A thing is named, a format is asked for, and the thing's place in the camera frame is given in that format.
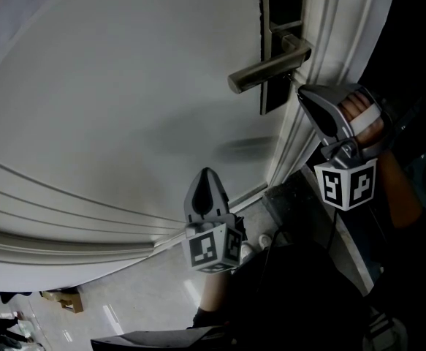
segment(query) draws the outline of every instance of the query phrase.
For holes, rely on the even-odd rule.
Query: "door lever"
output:
[[[311,54],[310,47],[292,34],[282,36],[281,46],[284,50],[281,55],[231,74],[227,78],[231,90],[236,94],[241,94],[277,75],[286,74],[300,67]]]

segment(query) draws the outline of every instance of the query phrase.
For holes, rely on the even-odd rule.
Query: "hand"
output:
[[[348,95],[347,98],[339,104],[340,111],[349,122],[369,107],[370,102],[368,99],[358,91]],[[356,141],[362,147],[370,146],[380,138],[383,128],[384,122],[378,117],[367,129],[356,135]]]

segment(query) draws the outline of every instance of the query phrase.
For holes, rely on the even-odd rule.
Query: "shoe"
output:
[[[258,244],[262,249],[267,249],[271,247],[272,238],[268,234],[261,234],[258,237]]]
[[[253,253],[255,253],[255,249],[248,242],[242,242],[242,246],[240,247],[240,263]]]

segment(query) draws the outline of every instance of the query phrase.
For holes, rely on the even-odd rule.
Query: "dark clothing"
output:
[[[13,333],[12,331],[8,331],[8,328],[15,326],[18,324],[18,318],[14,319],[0,319],[0,335],[7,336],[11,339],[15,339],[16,341],[26,342],[27,339],[25,336],[21,336],[20,334]]]
[[[373,306],[398,318],[407,328],[409,349],[417,349],[426,336],[425,214],[395,230],[393,238],[385,271],[366,298],[317,243],[276,247],[259,292],[267,250],[234,272],[227,305],[219,312],[199,309],[194,327],[230,322],[237,339],[254,346],[360,350]]]

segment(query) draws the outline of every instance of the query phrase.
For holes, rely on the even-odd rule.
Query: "floor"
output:
[[[273,234],[275,223],[261,201],[240,212],[249,241],[258,247],[261,233]],[[84,312],[73,314],[38,292],[16,295],[0,316],[22,311],[32,336],[46,350],[91,350],[89,340],[130,331],[183,329],[197,311],[205,275],[187,271],[180,245],[136,265],[79,287]]]

